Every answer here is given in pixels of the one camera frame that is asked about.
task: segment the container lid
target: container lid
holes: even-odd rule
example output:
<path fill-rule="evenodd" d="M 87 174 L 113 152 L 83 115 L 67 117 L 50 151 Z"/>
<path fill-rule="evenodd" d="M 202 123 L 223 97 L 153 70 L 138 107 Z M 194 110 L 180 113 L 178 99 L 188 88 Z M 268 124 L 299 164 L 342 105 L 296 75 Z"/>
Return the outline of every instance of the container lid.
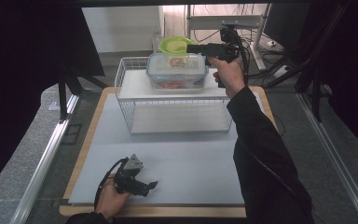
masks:
<path fill-rule="evenodd" d="M 205 65 L 205 57 L 199 54 L 185 56 L 186 66 L 172 67 L 166 62 L 162 53 L 154 53 L 149 56 L 146 73 L 148 76 L 201 76 L 208 75 Z"/>
<path fill-rule="evenodd" d="M 183 36 L 174 36 L 163 39 L 159 43 L 158 49 L 164 54 L 183 56 L 187 55 L 187 45 L 189 44 L 194 44 L 194 42 Z"/>

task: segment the black jacket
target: black jacket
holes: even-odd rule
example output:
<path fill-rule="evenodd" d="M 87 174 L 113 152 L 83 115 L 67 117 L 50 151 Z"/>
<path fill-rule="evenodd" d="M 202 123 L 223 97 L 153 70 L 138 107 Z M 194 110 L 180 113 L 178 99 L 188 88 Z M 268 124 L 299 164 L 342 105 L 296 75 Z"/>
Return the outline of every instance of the black jacket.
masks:
<path fill-rule="evenodd" d="M 280 135 L 260 110 L 250 89 L 245 87 L 238 92 L 227 109 L 237 126 L 234 161 L 247 223 L 313 223 L 310 196 L 298 180 L 296 167 Z M 76 217 L 85 218 L 77 222 L 81 224 L 106 223 L 95 213 Z"/>

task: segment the green lid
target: green lid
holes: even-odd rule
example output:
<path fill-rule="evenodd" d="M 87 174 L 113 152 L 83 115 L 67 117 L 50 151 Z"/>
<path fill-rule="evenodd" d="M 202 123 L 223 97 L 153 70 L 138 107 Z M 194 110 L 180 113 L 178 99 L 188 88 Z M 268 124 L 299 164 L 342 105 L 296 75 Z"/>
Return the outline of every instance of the green lid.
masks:
<path fill-rule="evenodd" d="M 183 36 L 174 36 L 163 39 L 159 43 L 158 49 L 164 54 L 181 56 L 187 54 L 188 44 L 194 44 L 194 42 Z"/>

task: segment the gray floor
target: gray floor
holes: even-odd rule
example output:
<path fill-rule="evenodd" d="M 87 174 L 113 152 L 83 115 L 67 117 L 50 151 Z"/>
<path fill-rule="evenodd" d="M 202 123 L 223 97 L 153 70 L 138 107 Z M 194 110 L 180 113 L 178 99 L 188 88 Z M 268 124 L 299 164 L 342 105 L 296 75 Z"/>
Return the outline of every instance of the gray floor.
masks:
<path fill-rule="evenodd" d="M 106 77 L 98 77 L 98 79 L 113 85 L 120 58 L 147 56 L 149 53 L 143 51 L 101 54 Z M 254 62 L 251 63 L 250 68 L 250 74 L 257 73 Z M 273 77 L 266 77 L 264 81 L 268 82 L 272 79 Z M 292 153 L 299 176 L 313 198 L 315 221 L 316 223 L 358 223 L 358 211 L 294 91 L 296 79 L 297 76 L 292 77 L 275 88 L 267 89 L 266 93 L 282 139 Z M 263 78 L 252 79 L 250 83 L 260 84 L 262 81 Z M 67 219 L 60 215 L 59 204 L 65 203 L 61 197 L 102 91 L 88 81 L 81 80 L 81 83 L 85 90 L 79 96 L 76 112 L 50 165 L 27 223 L 64 223 Z M 49 110 L 51 103 L 58 101 L 57 86 L 45 90 L 41 99 L 42 106 L 33 124 L 0 175 L 0 223 L 8 223 L 12 219 L 59 119 L 57 109 Z M 321 101 L 322 125 L 358 184 L 358 140 L 337 117 L 327 100 L 323 98 Z M 175 218 L 120 220 L 120 223 L 200 222 L 243 223 L 244 220 Z"/>

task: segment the white wall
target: white wall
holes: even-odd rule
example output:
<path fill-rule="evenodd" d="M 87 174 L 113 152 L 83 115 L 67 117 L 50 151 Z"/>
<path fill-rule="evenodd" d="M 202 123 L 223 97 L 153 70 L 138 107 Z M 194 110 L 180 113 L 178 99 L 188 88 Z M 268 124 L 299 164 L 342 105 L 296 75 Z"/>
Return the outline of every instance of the white wall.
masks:
<path fill-rule="evenodd" d="M 99 53 L 151 50 L 163 22 L 161 7 L 86 7 L 83 14 Z"/>

